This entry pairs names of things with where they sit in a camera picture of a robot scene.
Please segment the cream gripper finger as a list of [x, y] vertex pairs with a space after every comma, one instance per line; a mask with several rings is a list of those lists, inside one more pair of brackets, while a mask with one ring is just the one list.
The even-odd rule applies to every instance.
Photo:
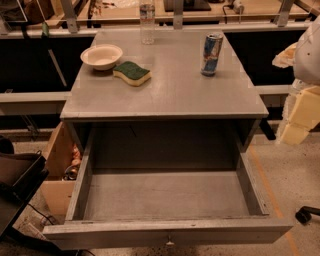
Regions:
[[279, 125], [279, 141], [300, 144], [320, 123], [320, 87], [311, 86], [291, 93], [285, 102]]
[[297, 44], [293, 43], [278, 55], [276, 55], [272, 60], [272, 65], [279, 68], [287, 68], [289, 66], [292, 66], [294, 63], [296, 46]]

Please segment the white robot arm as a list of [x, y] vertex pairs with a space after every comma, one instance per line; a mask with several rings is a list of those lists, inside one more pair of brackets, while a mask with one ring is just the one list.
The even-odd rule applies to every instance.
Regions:
[[277, 130], [279, 143], [300, 144], [320, 123], [320, 17], [299, 40], [275, 56], [276, 67], [293, 67], [295, 80]]

